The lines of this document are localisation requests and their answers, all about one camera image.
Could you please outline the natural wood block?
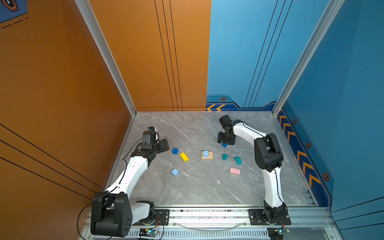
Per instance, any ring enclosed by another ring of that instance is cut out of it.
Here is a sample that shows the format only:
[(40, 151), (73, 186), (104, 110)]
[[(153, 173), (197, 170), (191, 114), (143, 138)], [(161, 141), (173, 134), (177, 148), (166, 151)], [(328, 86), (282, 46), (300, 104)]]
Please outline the natural wood block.
[(202, 160), (212, 160), (214, 158), (214, 153), (212, 151), (208, 151), (208, 152), (209, 152), (209, 156), (207, 158), (205, 158), (203, 156), (203, 151), (202, 151), (202, 155), (201, 155)]

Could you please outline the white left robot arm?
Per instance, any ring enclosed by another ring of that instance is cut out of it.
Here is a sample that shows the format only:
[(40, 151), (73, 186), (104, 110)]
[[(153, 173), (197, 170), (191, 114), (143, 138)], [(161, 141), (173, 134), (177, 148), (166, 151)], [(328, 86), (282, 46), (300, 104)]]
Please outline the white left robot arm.
[(156, 219), (152, 201), (131, 204), (130, 197), (156, 155), (168, 150), (167, 139), (159, 139), (156, 128), (149, 127), (143, 132), (142, 141), (137, 143), (122, 174), (107, 190), (97, 192), (92, 199), (92, 235), (124, 238), (134, 224), (140, 221), (151, 224)]

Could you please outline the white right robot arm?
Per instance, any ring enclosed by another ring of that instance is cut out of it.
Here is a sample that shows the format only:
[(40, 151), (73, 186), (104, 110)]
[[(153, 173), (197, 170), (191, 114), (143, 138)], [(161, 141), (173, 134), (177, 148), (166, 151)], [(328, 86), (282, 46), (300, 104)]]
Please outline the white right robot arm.
[(223, 131), (218, 143), (234, 145), (240, 137), (254, 147), (257, 166), (262, 170), (265, 184), (264, 219), (270, 224), (290, 225), (288, 207), (282, 196), (281, 167), (284, 155), (275, 134), (257, 131), (241, 120), (231, 120), (228, 115), (219, 119)]

